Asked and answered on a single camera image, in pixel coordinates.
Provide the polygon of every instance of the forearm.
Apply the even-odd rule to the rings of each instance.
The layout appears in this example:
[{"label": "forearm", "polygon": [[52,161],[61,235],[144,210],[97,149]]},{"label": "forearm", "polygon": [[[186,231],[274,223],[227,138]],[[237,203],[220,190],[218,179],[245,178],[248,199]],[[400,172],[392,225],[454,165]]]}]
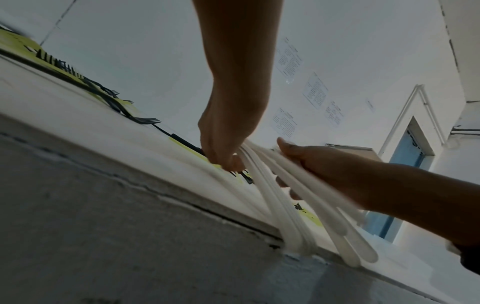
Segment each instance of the forearm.
[{"label": "forearm", "polygon": [[480,243],[480,186],[417,168],[379,164],[371,208],[456,244]]},{"label": "forearm", "polygon": [[243,98],[247,104],[267,102],[283,2],[194,0],[193,3],[215,85],[228,88],[230,95]]}]

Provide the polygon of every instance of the ceiling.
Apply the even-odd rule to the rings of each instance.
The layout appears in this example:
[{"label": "ceiling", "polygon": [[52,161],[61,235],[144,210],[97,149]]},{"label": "ceiling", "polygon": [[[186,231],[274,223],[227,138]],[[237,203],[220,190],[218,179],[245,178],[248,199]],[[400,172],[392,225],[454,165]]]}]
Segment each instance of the ceiling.
[{"label": "ceiling", "polygon": [[480,1],[439,0],[467,101],[480,100]]}]

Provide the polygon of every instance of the dark sleeve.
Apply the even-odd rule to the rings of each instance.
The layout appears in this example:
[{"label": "dark sleeve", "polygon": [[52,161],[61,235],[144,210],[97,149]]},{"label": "dark sleeve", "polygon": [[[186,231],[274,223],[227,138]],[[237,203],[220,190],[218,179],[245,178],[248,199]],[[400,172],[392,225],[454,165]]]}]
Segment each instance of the dark sleeve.
[{"label": "dark sleeve", "polygon": [[463,267],[480,274],[480,245],[476,246],[460,246],[455,245],[461,254],[460,254],[460,263]]}]

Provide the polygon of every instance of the person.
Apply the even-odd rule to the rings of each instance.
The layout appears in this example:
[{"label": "person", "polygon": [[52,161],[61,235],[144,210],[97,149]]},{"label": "person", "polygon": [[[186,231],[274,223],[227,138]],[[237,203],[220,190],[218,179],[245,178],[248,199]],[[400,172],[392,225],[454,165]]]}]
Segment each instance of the person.
[{"label": "person", "polygon": [[[201,146],[211,163],[241,171],[242,162],[234,154],[255,130],[268,104],[283,2],[193,3],[213,74],[210,100],[198,122]],[[462,251],[463,265],[480,273],[479,185],[329,147],[300,147],[282,139],[277,143],[285,156],[363,209],[406,220],[451,241]]]}]

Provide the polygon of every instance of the person's left hand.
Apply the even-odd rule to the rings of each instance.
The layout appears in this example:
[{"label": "person's left hand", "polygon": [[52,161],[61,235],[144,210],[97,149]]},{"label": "person's left hand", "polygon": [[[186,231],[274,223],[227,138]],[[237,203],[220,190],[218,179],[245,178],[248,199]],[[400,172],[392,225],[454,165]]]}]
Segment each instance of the person's left hand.
[{"label": "person's left hand", "polygon": [[208,105],[198,121],[201,148],[208,160],[235,172],[245,167],[234,153],[257,127],[267,107],[270,89],[254,98],[238,92],[214,83]]}]

